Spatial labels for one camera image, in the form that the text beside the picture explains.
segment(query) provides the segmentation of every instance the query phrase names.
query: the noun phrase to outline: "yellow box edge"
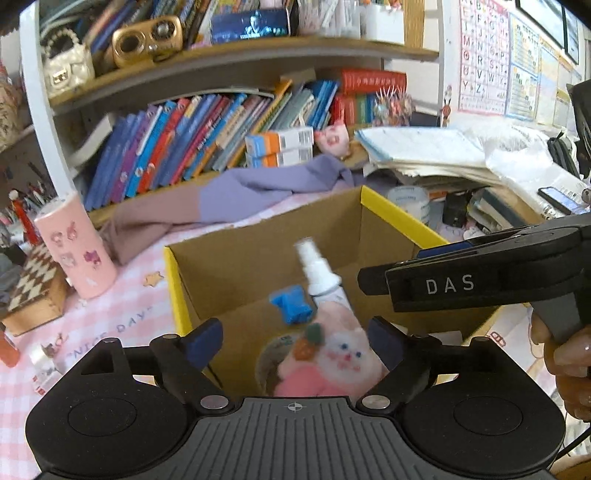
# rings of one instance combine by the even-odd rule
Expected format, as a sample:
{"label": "yellow box edge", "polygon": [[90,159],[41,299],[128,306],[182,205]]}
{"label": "yellow box edge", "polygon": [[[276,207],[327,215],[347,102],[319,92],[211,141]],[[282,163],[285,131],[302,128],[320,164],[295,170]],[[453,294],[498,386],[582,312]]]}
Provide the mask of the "yellow box edge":
{"label": "yellow box edge", "polygon": [[177,333],[185,336],[193,330],[189,310],[184,301],[183,285],[178,272],[177,259],[170,247],[164,247],[164,263],[166,266],[166,278],[168,280],[168,293],[170,294],[170,306],[173,311],[173,320]]}

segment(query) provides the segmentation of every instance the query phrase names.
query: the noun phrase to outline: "pink tablecloth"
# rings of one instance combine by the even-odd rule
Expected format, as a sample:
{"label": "pink tablecloth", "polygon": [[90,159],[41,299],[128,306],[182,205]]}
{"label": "pink tablecloth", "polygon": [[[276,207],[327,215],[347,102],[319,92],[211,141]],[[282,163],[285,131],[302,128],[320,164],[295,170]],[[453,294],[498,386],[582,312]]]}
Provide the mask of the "pink tablecloth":
{"label": "pink tablecloth", "polygon": [[[233,225],[251,225],[325,195],[295,195]],[[124,346],[147,345],[152,338],[175,331],[168,284],[166,278],[159,281],[159,275],[165,276],[163,247],[227,227],[215,225],[166,236],[122,269],[107,293],[88,302],[72,295],[62,318],[16,339],[23,352],[19,364],[9,369],[0,362],[0,479],[30,480],[39,473],[24,430],[28,413],[41,398],[33,390],[34,369],[27,349],[61,343],[56,362],[65,371],[102,338],[118,337]]]}

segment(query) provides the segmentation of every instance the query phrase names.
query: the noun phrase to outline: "white spray bottle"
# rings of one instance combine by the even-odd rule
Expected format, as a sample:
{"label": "white spray bottle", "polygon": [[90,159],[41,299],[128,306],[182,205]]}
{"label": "white spray bottle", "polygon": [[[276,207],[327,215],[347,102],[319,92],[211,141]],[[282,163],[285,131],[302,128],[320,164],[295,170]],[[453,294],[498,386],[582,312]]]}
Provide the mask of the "white spray bottle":
{"label": "white spray bottle", "polygon": [[352,310],[341,286],[341,277],[330,269],[329,263],[320,255],[314,241],[304,238],[295,244],[295,248],[308,279],[308,293],[316,306],[324,301],[335,301]]}

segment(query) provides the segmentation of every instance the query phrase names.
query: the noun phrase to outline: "smartphone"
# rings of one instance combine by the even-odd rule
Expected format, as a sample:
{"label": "smartphone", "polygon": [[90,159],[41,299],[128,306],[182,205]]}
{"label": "smartphone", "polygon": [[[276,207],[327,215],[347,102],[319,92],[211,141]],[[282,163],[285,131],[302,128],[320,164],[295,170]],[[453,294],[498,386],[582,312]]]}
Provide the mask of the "smartphone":
{"label": "smartphone", "polygon": [[554,187],[544,187],[543,189],[539,189],[538,195],[540,195],[544,200],[546,200],[546,202],[565,215],[588,212],[588,206],[579,205],[572,198],[568,197]]}

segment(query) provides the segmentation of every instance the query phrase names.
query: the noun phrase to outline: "blue object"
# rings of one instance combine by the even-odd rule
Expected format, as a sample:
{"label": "blue object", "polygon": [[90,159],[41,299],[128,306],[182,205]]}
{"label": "blue object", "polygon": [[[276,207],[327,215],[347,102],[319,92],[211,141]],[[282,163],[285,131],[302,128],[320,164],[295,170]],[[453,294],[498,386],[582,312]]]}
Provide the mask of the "blue object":
{"label": "blue object", "polygon": [[271,295],[269,301],[281,310],[283,321],[288,325],[309,322],[312,308],[306,303],[304,289],[295,285]]}

